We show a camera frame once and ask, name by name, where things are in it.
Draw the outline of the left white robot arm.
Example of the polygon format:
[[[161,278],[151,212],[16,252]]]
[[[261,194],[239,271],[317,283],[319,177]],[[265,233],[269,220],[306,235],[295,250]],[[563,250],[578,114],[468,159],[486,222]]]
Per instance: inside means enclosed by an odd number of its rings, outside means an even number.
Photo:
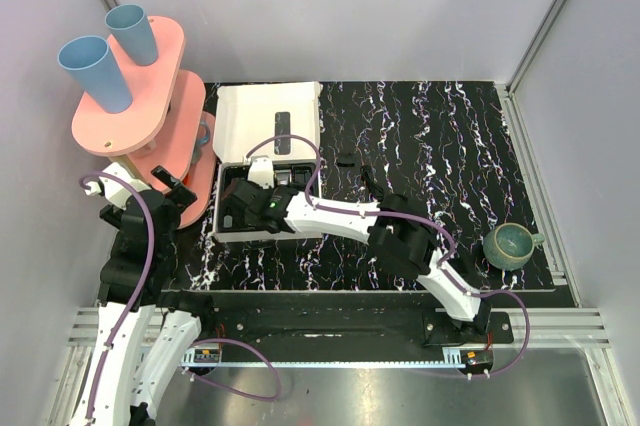
[[[161,166],[152,174],[166,192],[119,163],[81,180],[107,200],[100,217],[117,234],[100,272],[98,334],[74,425],[154,424],[183,356],[215,332],[210,298],[163,289],[177,266],[181,215],[197,196]]]

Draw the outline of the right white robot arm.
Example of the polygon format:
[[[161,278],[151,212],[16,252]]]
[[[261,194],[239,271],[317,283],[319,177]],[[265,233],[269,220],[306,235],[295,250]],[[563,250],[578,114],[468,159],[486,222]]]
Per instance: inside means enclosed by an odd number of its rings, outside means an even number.
[[[491,306],[455,268],[460,259],[452,236],[414,213],[402,196],[349,203],[315,197],[309,188],[263,188],[234,179],[221,205],[246,226],[271,235],[321,233],[360,242],[392,275],[416,281],[430,292],[460,339],[476,342],[490,329]]]

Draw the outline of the black silver hair clipper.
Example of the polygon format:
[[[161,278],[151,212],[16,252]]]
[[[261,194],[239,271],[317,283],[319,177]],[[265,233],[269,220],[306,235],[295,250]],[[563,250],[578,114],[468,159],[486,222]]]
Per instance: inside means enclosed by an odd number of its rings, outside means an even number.
[[[274,178],[277,186],[289,186],[292,182],[292,172],[290,169],[275,170]]]

